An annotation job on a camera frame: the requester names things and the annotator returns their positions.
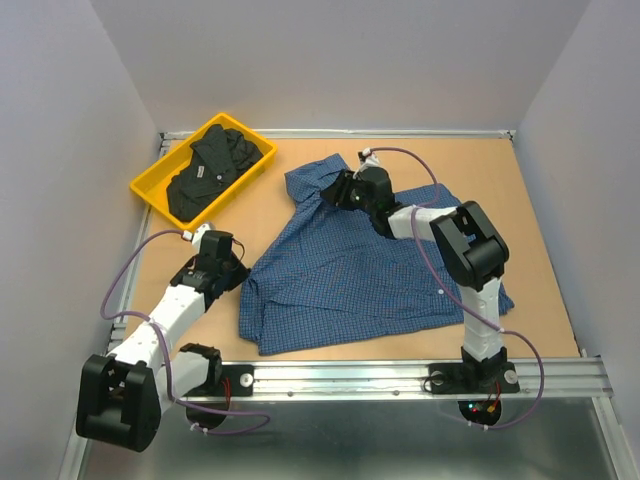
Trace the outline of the blue plaid long sleeve shirt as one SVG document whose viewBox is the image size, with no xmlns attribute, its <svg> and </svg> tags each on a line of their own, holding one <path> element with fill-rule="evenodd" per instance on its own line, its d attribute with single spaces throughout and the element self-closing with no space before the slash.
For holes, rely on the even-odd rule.
<svg viewBox="0 0 640 480">
<path fill-rule="evenodd" d="M 239 335 L 262 355 L 460 324 L 459 292 L 437 246 L 378 235 L 361 211 L 320 197 L 346 163 L 338 154 L 285 175 L 295 212 L 243 283 Z"/>
</svg>

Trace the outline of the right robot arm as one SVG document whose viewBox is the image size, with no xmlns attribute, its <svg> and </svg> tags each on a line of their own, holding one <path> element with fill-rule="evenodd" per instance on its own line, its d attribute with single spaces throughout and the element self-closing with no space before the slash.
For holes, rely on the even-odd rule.
<svg viewBox="0 0 640 480">
<path fill-rule="evenodd" d="M 516 393 L 514 365 L 501 338 L 499 291 L 509 259 L 506 243 L 481 207 L 465 202 L 455 208 L 403 204 L 381 167 L 343 170 L 320 197 L 341 210 L 366 213 L 374 230 L 395 240 L 436 244 L 459 292 L 449 293 L 464 315 L 461 360 L 433 363 L 424 389 L 434 395 Z"/>
</svg>

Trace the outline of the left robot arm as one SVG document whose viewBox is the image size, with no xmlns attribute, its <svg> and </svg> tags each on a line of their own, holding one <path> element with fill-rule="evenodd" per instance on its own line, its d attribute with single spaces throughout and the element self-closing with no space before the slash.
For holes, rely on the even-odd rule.
<svg viewBox="0 0 640 480">
<path fill-rule="evenodd" d="M 218 388 L 230 396 L 218 349 L 190 343 L 176 356 L 170 352 L 249 271 L 233 251 L 231 233 L 204 224 L 182 237 L 196 253 L 171 278 L 159 303 L 150 313 L 136 315 L 140 324 L 121 344 L 83 365 L 75 421 L 79 436 L 141 452 L 179 397 L 193 389 L 210 394 Z"/>
</svg>

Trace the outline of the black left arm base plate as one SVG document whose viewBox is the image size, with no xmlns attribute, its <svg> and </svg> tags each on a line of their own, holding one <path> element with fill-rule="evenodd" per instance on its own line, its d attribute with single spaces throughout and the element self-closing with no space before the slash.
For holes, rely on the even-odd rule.
<svg viewBox="0 0 640 480">
<path fill-rule="evenodd" d="M 189 390 L 187 397 L 245 398 L 254 390 L 252 364 L 225 364 L 210 367 L 202 384 Z"/>
</svg>

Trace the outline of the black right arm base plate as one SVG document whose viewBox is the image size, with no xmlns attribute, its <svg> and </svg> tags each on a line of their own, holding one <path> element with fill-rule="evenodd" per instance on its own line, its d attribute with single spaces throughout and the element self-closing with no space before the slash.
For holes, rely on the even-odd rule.
<svg viewBox="0 0 640 480">
<path fill-rule="evenodd" d="M 488 395 L 520 392 L 515 365 L 506 362 L 486 369 L 474 362 L 433 363 L 428 366 L 429 391 L 434 395 Z"/>
</svg>

